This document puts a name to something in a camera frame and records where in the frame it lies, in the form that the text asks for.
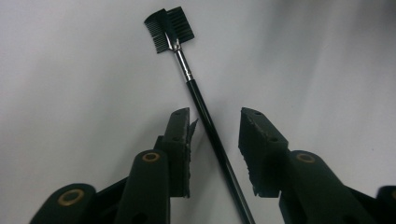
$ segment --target gray background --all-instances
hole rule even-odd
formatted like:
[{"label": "gray background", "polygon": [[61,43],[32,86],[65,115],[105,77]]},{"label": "gray background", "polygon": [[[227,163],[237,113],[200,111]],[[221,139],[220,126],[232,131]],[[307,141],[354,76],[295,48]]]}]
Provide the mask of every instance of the gray background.
[{"label": "gray background", "polygon": [[[103,189],[129,174],[170,114],[191,108],[174,55],[144,19],[182,6],[184,44],[257,223],[283,223],[253,195],[237,147],[242,106],[290,149],[318,154],[344,184],[395,185],[396,3],[388,1],[14,1],[0,3],[0,223],[27,223],[56,189]],[[202,123],[191,198],[172,223],[240,223]]]}]

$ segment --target brush handle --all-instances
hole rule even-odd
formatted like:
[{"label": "brush handle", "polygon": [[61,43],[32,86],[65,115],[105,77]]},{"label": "brush handle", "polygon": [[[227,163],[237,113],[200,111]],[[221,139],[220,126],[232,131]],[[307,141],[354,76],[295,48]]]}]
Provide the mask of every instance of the brush handle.
[{"label": "brush handle", "polygon": [[225,153],[224,147],[220,141],[218,132],[216,131],[215,124],[213,123],[212,118],[210,118],[209,111],[206,108],[204,99],[202,98],[195,79],[187,81],[187,86],[189,87],[192,99],[195,102],[199,115],[203,121],[210,143],[215,150],[215,154],[218,158],[221,170],[225,175],[227,186],[231,194],[233,195],[233,201],[237,206],[243,223],[253,224],[255,223],[253,216],[250,213],[244,194],[239,187],[238,180],[233,173],[233,167],[228,160],[227,154]]}]

